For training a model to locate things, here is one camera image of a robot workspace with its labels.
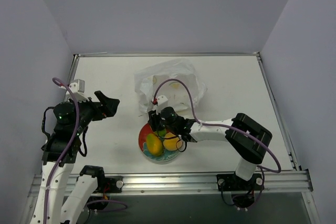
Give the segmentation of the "green fake fruit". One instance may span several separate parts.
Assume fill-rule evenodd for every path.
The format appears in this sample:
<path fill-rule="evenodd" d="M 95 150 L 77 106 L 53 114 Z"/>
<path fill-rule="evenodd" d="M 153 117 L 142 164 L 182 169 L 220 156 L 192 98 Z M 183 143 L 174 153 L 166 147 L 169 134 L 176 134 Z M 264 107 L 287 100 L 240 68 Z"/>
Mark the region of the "green fake fruit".
<path fill-rule="evenodd" d="M 167 131 L 166 129 L 163 129 L 163 130 L 158 130 L 158 131 L 155 131 L 154 134 L 158 137 L 163 137 L 165 138 L 166 134 L 167 134 Z"/>

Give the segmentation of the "yellow fake fruit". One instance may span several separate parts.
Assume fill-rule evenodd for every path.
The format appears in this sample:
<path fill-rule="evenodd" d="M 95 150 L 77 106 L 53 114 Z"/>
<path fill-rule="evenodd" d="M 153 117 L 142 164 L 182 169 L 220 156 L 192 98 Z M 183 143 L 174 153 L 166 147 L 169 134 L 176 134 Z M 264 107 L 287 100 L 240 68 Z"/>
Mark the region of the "yellow fake fruit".
<path fill-rule="evenodd" d="M 177 151 L 183 146 L 182 140 L 171 132 L 164 136 L 163 146 L 168 151 Z"/>

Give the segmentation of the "yellow green fake mango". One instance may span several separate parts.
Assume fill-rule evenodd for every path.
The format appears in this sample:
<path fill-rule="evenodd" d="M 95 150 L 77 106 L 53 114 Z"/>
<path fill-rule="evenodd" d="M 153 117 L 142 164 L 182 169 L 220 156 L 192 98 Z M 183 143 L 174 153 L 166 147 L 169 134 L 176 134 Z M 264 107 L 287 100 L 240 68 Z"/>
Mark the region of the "yellow green fake mango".
<path fill-rule="evenodd" d="M 146 145 L 152 155 L 161 156 L 163 154 L 163 144 L 155 134 L 151 133 L 146 136 Z"/>

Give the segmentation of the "white plastic bag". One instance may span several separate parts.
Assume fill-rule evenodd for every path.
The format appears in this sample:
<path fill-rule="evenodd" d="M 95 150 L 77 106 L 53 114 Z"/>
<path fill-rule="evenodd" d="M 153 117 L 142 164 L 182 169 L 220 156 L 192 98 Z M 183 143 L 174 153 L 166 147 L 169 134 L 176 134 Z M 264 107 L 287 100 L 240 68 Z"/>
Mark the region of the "white plastic bag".
<path fill-rule="evenodd" d="M 147 113 L 153 108 L 154 94 L 164 95 L 168 105 L 176 112 L 190 109 L 191 94 L 193 105 L 197 106 L 207 87 L 199 77 L 194 65 L 186 58 L 174 59 L 146 67 L 134 74 L 134 90 L 138 96 L 138 108 Z"/>

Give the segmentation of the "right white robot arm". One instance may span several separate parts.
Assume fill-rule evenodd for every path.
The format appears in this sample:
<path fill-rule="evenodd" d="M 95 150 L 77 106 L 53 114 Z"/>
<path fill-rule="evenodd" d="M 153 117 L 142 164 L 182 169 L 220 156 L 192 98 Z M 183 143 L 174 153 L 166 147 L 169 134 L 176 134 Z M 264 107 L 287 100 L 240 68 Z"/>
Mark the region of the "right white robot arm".
<path fill-rule="evenodd" d="M 198 121 L 179 116 L 172 107 L 161 112 L 148 113 L 149 126 L 157 133 L 167 130 L 179 141 L 198 143 L 202 141 L 225 141 L 240 155 L 233 175 L 236 187 L 244 189 L 252 182 L 252 176 L 265 157 L 270 153 L 272 134 L 265 127 L 243 113 L 226 121 Z"/>

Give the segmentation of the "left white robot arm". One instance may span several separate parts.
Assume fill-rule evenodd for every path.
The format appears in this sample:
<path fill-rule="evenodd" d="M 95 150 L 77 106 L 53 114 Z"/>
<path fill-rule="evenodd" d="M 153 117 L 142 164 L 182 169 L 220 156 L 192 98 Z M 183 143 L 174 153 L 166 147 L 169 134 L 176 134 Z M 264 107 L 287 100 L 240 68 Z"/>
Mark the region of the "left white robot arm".
<path fill-rule="evenodd" d="M 97 102 L 81 91 L 66 94 L 68 101 L 52 108 L 57 122 L 42 147 L 41 184 L 31 223 L 76 223 L 91 194 L 106 185 L 103 167 L 86 165 L 74 190 L 64 198 L 85 130 L 92 121 L 115 116 L 120 100 L 101 91 L 94 93 Z"/>

